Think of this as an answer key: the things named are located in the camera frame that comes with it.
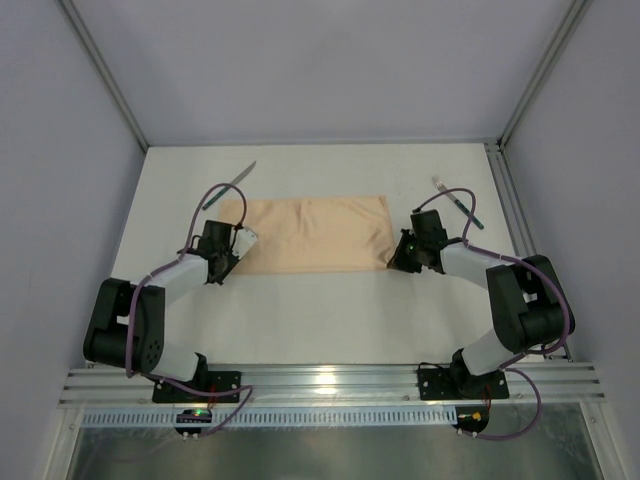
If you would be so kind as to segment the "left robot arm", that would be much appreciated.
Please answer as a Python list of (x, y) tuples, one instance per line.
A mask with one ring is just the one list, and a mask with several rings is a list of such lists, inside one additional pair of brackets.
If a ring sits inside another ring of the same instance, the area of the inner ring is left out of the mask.
[(221, 285), (257, 240), (258, 235), (241, 224), (208, 220), (175, 260), (140, 281), (103, 281), (84, 338), (85, 359), (122, 368), (127, 374), (209, 391), (206, 357), (168, 343), (166, 313), (191, 291)]

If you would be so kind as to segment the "beige cloth napkin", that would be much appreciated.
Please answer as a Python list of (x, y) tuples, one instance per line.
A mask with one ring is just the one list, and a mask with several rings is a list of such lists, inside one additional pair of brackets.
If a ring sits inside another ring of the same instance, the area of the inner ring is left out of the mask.
[(258, 240), (237, 274), (383, 270), (395, 250), (383, 196), (250, 200), (243, 225)]

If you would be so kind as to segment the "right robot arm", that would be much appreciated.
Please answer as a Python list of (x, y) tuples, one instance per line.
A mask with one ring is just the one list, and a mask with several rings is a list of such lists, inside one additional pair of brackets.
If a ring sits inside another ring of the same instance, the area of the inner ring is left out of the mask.
[(429, 269), (466, 280), (488, 293), (492, 326), (476, 342), (459, 349), (444, 365), (421, 363), (418, 388), (423, 400), (480, 400), (509, 397), (500, 369), (533, 355), (536, 347), (563, 344), (575, 319), (551, 261), (483, 253), (450, 238), (435, 210), (415, 210), (410, 229), (401, 231), (387, 267), (405, 273)]

